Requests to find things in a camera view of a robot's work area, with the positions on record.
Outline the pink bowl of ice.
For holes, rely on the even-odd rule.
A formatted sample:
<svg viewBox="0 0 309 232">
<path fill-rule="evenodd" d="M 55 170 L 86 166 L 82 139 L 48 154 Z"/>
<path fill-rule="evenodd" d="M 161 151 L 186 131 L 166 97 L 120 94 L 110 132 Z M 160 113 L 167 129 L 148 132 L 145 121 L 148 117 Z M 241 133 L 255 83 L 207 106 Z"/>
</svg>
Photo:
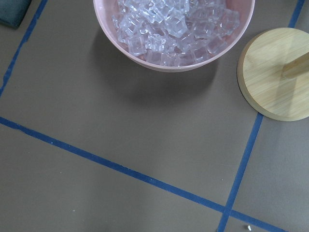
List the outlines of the pink bowl of ice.
<svg viewBox="0 0 309 232">
<path fill-rule="evenodd" d="M 135 63 L 177 73 L 228 52 L 253 15 L 253 0 L 96 0 L 98 23 Z"/>
</svg>

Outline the round wooden stand base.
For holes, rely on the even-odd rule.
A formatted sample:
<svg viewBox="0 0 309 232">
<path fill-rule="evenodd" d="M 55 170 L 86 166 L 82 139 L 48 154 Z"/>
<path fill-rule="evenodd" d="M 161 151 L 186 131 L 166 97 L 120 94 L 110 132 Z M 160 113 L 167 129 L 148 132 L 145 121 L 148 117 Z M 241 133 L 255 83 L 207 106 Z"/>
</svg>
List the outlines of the round wooden stand base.
<svg viewBox="0 0 309 232">
<path fill-rule="evenodd" d="M 299 29 L 264 31 L 244 47 L 237 79 L 246 101 L 279 121 L 309 116 L 309 34 Z"/>
</svg>

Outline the dark grey folded cloth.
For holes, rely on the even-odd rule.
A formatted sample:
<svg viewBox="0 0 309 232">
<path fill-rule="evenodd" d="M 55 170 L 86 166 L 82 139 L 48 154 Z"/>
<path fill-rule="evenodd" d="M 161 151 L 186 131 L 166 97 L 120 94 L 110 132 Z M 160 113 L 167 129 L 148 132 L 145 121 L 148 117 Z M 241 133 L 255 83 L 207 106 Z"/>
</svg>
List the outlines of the dark grey folded cloth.
<svg viewBox="0 0 309 232">
<path fill-rule="evenodd" d="M 0 23 L 18 28 L 23 21 L 32 0 L 0 0 Z"/>
</svg>

